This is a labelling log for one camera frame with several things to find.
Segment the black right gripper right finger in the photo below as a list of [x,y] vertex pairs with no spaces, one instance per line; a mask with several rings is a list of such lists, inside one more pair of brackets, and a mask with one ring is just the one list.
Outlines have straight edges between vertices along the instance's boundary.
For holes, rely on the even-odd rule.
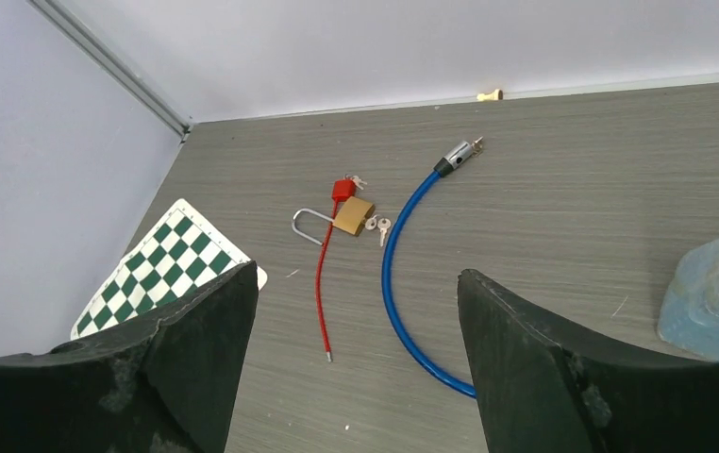
[[613,339],[460,273],[459,320],[492,452],[719,452],[719,362]]

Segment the brass padlock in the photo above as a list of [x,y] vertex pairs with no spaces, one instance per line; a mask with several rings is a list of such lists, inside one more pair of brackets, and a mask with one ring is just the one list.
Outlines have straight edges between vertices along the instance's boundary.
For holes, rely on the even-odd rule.
[[327,216],[317,210],[309,208],[302,208],[296,211],[291,221],[291,228],[295,234],[321,246],[323,244],[322,241],[316,240],[298,227],[297,221],[302,214],[309,214],[321,220],[328,221],[333,227],[343,232],[353,236],[359,236],[360,232],[364,229],[366,220],[374,214],[375,210],[376,205],[374,203],[356,196],[351,196],[339,207],[337,213],[332,216]]

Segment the padlock keys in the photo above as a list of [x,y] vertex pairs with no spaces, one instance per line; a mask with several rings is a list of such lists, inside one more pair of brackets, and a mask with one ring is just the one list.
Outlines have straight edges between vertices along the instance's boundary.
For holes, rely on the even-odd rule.
[[392,221],[389,218],[378,217],[377,215],[365,221],[365,229],[369,231],[377,230],[379,232],[379,246],[383,247],[386,243],[387,234],[392,227]]

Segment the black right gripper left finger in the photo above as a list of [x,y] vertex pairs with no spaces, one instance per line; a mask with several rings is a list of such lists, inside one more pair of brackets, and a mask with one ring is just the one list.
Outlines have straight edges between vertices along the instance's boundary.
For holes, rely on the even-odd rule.
[[0,452],[221,452],[258,303],[238,265],[42,355],[0,357]]

